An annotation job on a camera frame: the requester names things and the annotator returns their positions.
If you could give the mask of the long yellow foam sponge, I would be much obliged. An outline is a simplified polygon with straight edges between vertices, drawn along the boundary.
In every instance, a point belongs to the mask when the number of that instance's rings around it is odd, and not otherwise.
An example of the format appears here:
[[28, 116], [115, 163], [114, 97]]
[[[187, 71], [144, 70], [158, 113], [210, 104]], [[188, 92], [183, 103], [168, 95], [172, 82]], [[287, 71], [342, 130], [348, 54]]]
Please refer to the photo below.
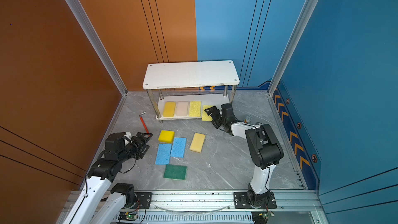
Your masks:
[[176, 102], [165, 102], [162, 116], [165, 118], [173, 118], [175, 115]]

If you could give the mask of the pale pink sponge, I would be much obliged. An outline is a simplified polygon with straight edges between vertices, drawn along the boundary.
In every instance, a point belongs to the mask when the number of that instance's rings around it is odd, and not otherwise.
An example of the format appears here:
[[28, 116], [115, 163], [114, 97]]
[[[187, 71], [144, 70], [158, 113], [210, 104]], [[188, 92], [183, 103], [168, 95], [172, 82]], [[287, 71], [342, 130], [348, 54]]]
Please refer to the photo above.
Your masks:
[[177, 117], [186, 117], [189, 112], [189, 102], [188, 101], [179, 101], [176, 103], [175, 115]]

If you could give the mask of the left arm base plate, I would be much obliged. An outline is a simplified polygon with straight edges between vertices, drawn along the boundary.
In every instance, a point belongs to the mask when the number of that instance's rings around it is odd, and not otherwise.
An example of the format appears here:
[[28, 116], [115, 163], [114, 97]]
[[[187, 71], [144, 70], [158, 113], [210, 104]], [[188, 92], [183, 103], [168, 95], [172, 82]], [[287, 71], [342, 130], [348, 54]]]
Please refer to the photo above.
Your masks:
[[126, 197], [124, 209], [149, 209], [152, 199], [152, 192], [136, 192], [134, 196]]

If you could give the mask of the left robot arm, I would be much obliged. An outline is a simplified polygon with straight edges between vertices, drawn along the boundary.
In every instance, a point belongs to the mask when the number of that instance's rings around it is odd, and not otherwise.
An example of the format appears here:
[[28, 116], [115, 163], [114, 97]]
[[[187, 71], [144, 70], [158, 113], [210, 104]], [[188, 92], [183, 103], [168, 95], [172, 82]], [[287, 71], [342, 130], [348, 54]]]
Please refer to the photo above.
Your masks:
[[119, 132], [105, 140], [105, 149], [85, 177], [84, 188], [64, 220], [66, 224], [110, 224], [135, 221], [140, 210], [150, 208], [152, 194], [136, 193], [128, 183], [113, 185], [124, 162], [142, 159], [149, 149], [151, 133]]

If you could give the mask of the cream yellow sponge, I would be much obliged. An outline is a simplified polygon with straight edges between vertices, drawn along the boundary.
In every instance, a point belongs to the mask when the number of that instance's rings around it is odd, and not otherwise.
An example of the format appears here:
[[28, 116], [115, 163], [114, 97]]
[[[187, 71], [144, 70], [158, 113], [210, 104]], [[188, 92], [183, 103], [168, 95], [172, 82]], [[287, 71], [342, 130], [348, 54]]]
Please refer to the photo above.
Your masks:
[[195, 133], [189, 149], [191, 151], [201, 153], [205, 137], [206, 135], [204, 134]]

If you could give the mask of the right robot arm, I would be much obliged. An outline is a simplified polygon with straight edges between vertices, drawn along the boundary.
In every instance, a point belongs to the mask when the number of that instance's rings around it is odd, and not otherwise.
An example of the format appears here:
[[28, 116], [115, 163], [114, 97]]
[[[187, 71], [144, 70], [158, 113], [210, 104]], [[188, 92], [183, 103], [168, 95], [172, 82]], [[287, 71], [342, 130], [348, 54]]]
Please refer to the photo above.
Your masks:
[[248, 204], [254, 208], [277, 207], [274, 193], [269, 184], [273, 170], [284, 157], [284, 151], [269, 124], [248, 124], [238, 120], [230, 103], [205, 107], [204, 112], [211, 117], [213, 126], [231, 136], [238, 136], [247, 141], [251, 159], [255, 165], [252, 180], [248, 185]]

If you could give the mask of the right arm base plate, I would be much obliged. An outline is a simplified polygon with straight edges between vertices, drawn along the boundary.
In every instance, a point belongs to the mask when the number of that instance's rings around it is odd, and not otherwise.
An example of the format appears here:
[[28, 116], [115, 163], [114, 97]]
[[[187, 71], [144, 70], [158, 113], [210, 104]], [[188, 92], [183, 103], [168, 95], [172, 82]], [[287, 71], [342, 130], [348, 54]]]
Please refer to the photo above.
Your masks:
[[268, 208], [276, 209], [277, 203], [272, 191], [267, 191], [264, 194], [256, 195], [251, 190], [238, 191], [233, 193], [234, 206], [236, 209], [249, 208]]

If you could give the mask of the yellow porous sponge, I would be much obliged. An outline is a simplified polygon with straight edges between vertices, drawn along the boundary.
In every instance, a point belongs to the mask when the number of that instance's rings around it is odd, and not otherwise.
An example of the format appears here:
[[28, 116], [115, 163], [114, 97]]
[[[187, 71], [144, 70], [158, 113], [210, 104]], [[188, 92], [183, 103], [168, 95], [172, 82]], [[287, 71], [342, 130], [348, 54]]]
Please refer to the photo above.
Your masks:
[[201, 101], [191, 101], [189, 104], [189, 117], [201, 117]]
[[206, 109], [212, 108], [213, 105], [203, 105], [202, 107], [202, 121], [212, 121], [212, 117], [207, 114]]

